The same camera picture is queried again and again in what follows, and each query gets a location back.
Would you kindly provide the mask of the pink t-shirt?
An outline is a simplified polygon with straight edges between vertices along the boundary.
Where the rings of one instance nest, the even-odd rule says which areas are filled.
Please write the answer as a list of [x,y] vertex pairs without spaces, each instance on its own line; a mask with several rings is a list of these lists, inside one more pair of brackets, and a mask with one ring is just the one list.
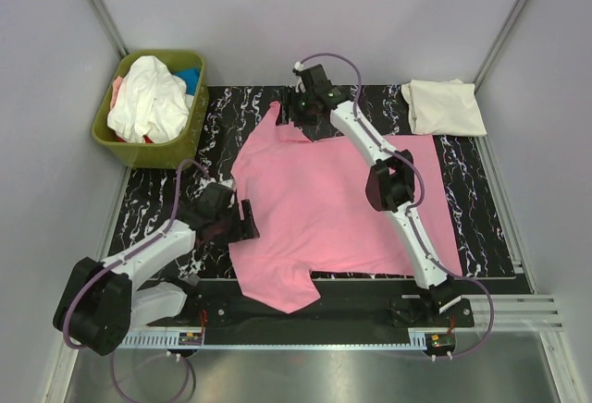
[[317,301],[313,272],[412,275],[394,226],[365,196],[369,168],[345,137],[279,126],[273,102],[231,168],[259,238],[229,246],[242,294],[285,313]]

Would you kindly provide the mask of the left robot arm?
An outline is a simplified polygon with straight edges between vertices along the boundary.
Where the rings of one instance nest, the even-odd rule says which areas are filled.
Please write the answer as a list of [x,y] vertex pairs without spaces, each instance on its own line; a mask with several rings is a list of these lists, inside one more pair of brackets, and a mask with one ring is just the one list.
[[234,243],[259,238],[248,200],[231,199],[211,208],[200,204],[169,219],[130,248],[101,261],[85,257],[69,275],[53,326],[69,348],[100,356],[114,352],[129,331],[172,319],[181,325],[205,322],[195,287],[166,280],[146,282],[162,268],[212,240]]

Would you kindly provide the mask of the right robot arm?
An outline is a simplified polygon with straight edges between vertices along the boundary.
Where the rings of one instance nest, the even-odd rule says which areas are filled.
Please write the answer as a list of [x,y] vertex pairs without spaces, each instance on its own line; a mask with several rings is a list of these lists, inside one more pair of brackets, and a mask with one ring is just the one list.
[[280,93],[279,125],[312,124],[326,116],[330,124],[355,147],[369,166],[365,195],[370,205],[384,214],[395,228],[413,267],[420,292],[420,314],[431,325],[444,324],[461,301],[454,285],[455,274],[439,259],[418,211],[425,199],[425,182],[413,156],[383,138],[351,96],[337,87],[314,97],[288,87]]

